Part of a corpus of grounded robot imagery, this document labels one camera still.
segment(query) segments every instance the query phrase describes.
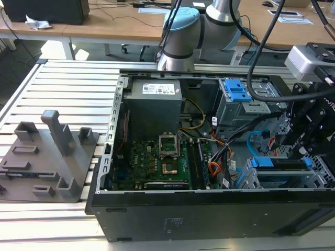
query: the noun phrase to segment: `gray plastic tray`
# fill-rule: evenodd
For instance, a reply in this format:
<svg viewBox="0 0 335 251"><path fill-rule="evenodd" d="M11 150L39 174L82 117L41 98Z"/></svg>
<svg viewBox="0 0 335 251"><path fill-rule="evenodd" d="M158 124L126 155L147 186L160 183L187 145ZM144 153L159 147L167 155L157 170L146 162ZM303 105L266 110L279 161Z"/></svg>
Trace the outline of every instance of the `gray plastic tray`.
<svg viewBox="0 0 335 251"><path fill-rule="evenodd" d="M77 202L98 141L91 128L71 132L46 110L49 130L21 122L18 139L0 162L0 200Z"/></svg>

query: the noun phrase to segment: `robotic arm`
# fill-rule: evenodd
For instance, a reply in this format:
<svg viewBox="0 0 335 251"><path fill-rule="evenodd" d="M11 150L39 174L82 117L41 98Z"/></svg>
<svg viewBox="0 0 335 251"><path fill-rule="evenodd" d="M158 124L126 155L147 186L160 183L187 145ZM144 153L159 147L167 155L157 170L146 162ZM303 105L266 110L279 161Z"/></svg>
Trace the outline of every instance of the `robotic arm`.
<svg viewBox="0 0 335 251"><path fill-rule="evenodd" d="M233 11L239 18L240 0L233 1ZM193 71L194 49L229 49L235 46L241 32L234 24L228 0L214 0L200 15L193 8L181 7L172 22L158 61L160 71Z"/></svg>

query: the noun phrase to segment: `green circuit board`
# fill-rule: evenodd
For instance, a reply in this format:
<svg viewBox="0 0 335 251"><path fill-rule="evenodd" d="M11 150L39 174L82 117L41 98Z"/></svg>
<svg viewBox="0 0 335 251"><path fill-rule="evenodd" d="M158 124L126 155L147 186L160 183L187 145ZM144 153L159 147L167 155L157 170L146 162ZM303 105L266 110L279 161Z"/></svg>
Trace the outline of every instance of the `green circuit board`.
<svg viewBox="0 0 335 251"><path fill-rule="evenodd" d="M192 189L190 167L188 163L186 141L178 142L179 157L160 157L159 140L132 141L128 159L128 168L116 171L114 185L117 190L141 190L140 184L146 182L185 182ZM163 141L164 151L175 150L174 140ZM207 165L211 156L209 144L202 144L204 160Z"/></svg>

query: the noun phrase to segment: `wooden desk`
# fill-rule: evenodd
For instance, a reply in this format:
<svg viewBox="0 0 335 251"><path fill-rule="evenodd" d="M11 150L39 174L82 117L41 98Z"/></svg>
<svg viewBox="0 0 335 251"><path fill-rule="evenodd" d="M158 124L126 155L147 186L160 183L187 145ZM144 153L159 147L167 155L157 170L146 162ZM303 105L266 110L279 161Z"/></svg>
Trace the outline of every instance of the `wooden desk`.
<svg viewBox="0 0 335 251"><path fill-rule="evenodd" d="M262 40L264 37L272 19L268 9L277 9L265 7L262 5L263 0L242 0L239 11L241 15L248 15L251 20L251 31L254 35ZM329 13L330 3L319 3L322 7L328 7L327 13ZM305 19L310 20L314 25L304 24L288 24L277 21L268 41L266 44L274 47L292 47L296 44L306 44L307 42L318 42L318 43L334 43L333 39L328 35L326 30L323 28L323 24L320 21L319 16L313 12L314 9L310 4L307 8L284 8L285 11L299 12ZM243 18L243 26L248 26L248 21ZM335 26L335 21L328 20ZM242 37L238 44L246 45L250 42Z"/></svg>
<svg viewBox="0 0 335 251"><path fill-rule="evenodd" d="M108 3L104 0L99 0L98 2ZM118 6L117 8L107 8L108 5L90 5L90 15L84 24L81 26L68 25L63 30L63 35L69 37L160 41L165 15L139 13L138 8L133 8L129 4L125 4L125 7L122 4Z"/></svg>
<svg viewBox="0 0 335 251"><path fill-rule="evenodd" d="M62 41L67 59L74 58L71 42L104 43L106 49L108 49L109 43L158 45L161 39L164 15L138 13L137 8L128 5L132 1L128 1L125 4L111 5L107 0L98 0L99 4L96 5L96 0L90 0L90 15L81 26L52 24L51 29L35 31L24 23L11 23L8 20L8 24L21 39ZM259 40L263 38L273 18L273 15L267 10L276 9L276 7L263 6L262 2L263 0L241 0L239 8L242 15L250 17L252 33ZM330 3L320 3L320 5L327 6L329 12ZM306 44L311 41L333 43L319 17L311 9L311 5L308 8L285 8L285 10L301 13L314 25L287 24L278 21L269 37L269 45L289 48L295 44ZM335 25L335 21L330 20L329 22ZM243 26L248 26L245 18L243 18ZM15 38L2 19L0 19L0 37ZM245 46L249 44L248 39L242 36L238 41L238 46L242 46L239 48L239 53L242 49L245 50Z"/></svg>

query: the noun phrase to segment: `motherboard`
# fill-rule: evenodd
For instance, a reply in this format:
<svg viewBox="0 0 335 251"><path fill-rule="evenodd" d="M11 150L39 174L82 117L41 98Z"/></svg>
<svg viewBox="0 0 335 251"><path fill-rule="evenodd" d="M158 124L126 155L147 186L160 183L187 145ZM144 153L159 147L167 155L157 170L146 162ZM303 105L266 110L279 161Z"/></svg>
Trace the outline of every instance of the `motherboard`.
<svg viewBox="0 0 335 251"><path fill-rule="evenodd" d="M209 185L208 142L132 141L127 151L127 161L120 159L123 155L115 161L114 190L191 190Z"/></svg>

